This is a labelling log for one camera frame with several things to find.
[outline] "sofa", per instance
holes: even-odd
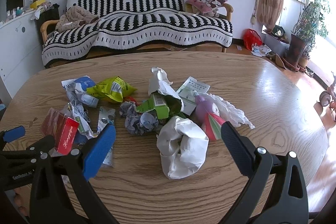
[[[226,15],[219,18],[181,13],[184,0],[67,0],[67,9],[72,5],[81,6],[100,19],[50,38],[46,28],[58,21],[45,22],[41,32],[42,60],[46,67],[59,61],[72,62],[144,48],[186,49],[211,43],[225,49],[232,41],[233,8],[228,3],[224,4]]]

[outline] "pink pillow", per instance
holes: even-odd
[[[202,14],[223,7],[227,0],[187,0],[187,3],[195,6]]]

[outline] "yellow box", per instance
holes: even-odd
[[[46,2],[46,0],[37,0],[30,5],[30,8],[37,9],[37,7],[44,2]]]

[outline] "yellow-green snack wrapper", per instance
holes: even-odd
[[[119,76],[107,78],[97,85],[87,88],[86,92],[95,98],[112,103],[121,103],[137,89],[126,83]]]

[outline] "brown flower pot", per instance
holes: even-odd
[[[308,57],[301,57],[299,60],[299,66],[305,68],[309,62],[310,58]]]
[[[298,68],[299,60],[305,48],[306,42],[292,33],[291,43],[285,60],[292,65],[293,68]]]

